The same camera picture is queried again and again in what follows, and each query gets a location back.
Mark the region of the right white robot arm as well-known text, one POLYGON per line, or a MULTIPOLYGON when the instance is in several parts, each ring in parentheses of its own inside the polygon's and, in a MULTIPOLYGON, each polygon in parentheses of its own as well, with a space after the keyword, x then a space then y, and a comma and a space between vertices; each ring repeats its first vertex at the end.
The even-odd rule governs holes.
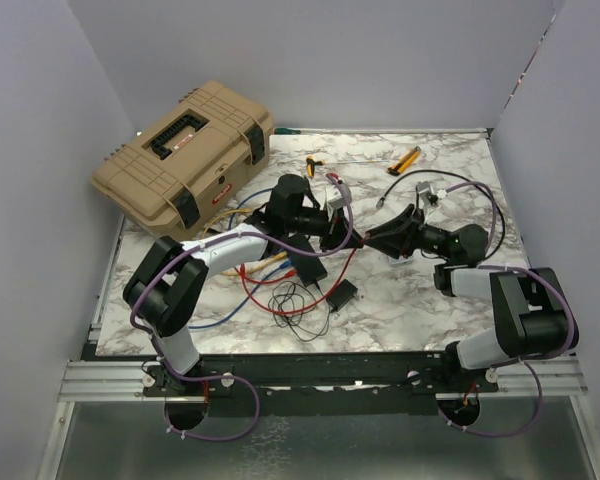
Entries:
POLYGON ((440 293, 491 303, 493 326, 447 348, 452 359, 440 365, 439 378, 452 391, 471 384, 475 370, 555 358, 579 342, 574 314, 555 272, 483 266, 487 243, 488 233, 481 226, 469 224, 454 231, 431 226, 413 204, 364 236, 365 245, 394 259, 417 250, 441 258, 433 274, 440 293))

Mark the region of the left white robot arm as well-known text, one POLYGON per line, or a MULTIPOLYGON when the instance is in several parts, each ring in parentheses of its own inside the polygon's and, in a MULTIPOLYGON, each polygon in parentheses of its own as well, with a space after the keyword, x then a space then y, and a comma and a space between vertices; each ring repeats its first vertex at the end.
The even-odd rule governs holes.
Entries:
POLYGON ((319 238, 322 257, 360 247, 354 237, 349 186, 334 173, 326 180, 323 206, 306 206, 308 181, 285 174, 264 209, 238 226, 190 242, 164 236, 151 246, 125 286, 123 299, 131 309, 131 325, 149 336, 175 392, 190 394, 200 385, 201 355, 188 323, 208 279, 280 250, 303 255, 304 250, 290 243, 294 234, 319 238))

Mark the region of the black blue network switch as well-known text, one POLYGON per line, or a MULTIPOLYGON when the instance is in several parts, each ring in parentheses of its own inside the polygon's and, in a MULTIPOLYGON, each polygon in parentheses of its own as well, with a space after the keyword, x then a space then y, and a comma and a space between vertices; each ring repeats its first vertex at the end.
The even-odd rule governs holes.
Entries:
MULTIPOLYGON (((315 252, 308 238, 302 234, 290 236, 286 239, 286 243, 297 250, 309 253, 315 252)), ((300 255, 291 250, 287 250, 287 254, 291 265, 296 270, 297 277, 304 287, 311 285, 319 287, 319 282, 327 277, 327 270, 319 258, 300 255)))

